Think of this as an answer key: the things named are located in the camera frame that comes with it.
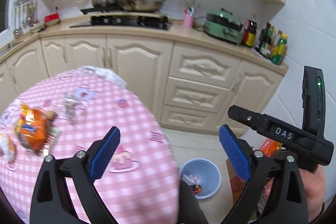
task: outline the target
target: green appliance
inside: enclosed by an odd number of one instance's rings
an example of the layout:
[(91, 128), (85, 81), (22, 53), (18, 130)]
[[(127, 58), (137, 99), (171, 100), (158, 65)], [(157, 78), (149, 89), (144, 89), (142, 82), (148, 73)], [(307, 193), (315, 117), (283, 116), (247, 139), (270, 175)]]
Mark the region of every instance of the green appliance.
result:
[(207, 13), (203, 30), (211, 37), (240, 44), (243, 39), (242, 26), (237, 16), (222, 9)]

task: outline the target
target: pink checkered tablecloth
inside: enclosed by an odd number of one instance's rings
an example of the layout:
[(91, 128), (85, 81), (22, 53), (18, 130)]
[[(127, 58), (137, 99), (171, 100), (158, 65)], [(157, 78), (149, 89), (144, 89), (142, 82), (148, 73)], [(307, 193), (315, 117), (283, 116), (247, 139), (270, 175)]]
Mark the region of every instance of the pink checkered tablecloth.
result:
[[(64, 95), (85, 96), (75, 122), (58, 113), (53, 125), (61, 135), (52, 154), (71, 157), (102, 139), (112, 126), (120, 129), (120, 145), (95, 187), (119, 224), (177, 222), (178, 169), (169, 142), (150, 111), (132, 92), (79, 70), (67, 71), (39, 82), (22, 93), (5, 111), (0, 130), (15, 142), (17, 158), (9, 165), (0, 157), (0, 186), (21, 218), (29, 219), (31, 198), (43, 158), (27, 152), (13, 133), (20, 104), (63, 111)], [(79, 218), (89, 222), (72, 180), (69, 192)]]

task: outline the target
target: countertop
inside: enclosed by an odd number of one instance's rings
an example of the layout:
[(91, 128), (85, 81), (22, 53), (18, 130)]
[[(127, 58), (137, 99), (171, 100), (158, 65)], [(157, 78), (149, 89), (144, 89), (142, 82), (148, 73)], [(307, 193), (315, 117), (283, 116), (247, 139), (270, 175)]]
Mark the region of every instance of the countertop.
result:
[(210, 50), (223, 52), (238, 58), (258, 64), (269, 70), (275, 71), (280, 75), (285, 75), (288, 70), (288, 65), (282, 63), (281, 66), (274, 65), (269, 60), (264, 59), (253, 49), (242, 46), (233, 45), (221, 40), (212, 38), (206, 33), (194, 29), (186, 29), (183, 26), (174, 23), (169, 31), (141, 28), (141, 27), (127, 27), (127, 26), (86, 26), (70, 28), (69, 26), (78, 24), (83, 21), (89, 20), (89, 16), (80, 16), (62, 20), (60, 24), (47, 28), (40, 33), (26, 33), (19, 39), (13, 40), (11, 43), (19, 42), (18, 45), (6, 51), (6, 46), (0, 49), (0, 64), (5, 61), (9, 56), (17, 52), (19, 49), (28, 45), (29, 43), (42, 38), (51, 37), (56, 35), (69, 35), (69, 34), (111, 34), (111, 35), (129, 35), (135, 37), (151, 37), (158, 39), (171, 40), (175, 42), (186, 43), (198, 47), (204, 47)]

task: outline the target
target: light blue trash can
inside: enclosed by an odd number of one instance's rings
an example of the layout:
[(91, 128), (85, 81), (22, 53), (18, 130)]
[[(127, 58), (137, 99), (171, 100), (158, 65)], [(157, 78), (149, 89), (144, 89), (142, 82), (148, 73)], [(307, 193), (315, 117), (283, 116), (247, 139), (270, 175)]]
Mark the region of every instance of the light blue trash can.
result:
[(179, 171), (179, 177), (192, 174), (201, 179), (202, 191), (197, 199), (205, 199), (213, 196), (221, 186), (222, 177), (218, 167), (206, 159), (192, 159), (187, 161)]

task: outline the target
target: human hand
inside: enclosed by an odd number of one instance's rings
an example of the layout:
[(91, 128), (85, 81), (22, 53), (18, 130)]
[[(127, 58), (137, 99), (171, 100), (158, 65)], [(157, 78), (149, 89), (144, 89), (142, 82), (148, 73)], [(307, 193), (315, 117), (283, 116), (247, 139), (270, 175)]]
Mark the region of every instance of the human hand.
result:
[[(309, 222), (313, 221), (320, 214), (326, 195), (326, 175), (321, 165), (313, 174), (307, 170), (299, 169), (304, 189), (307, 195)], [(266, 184), (265, 197), (268, 198), (272, 180)]]

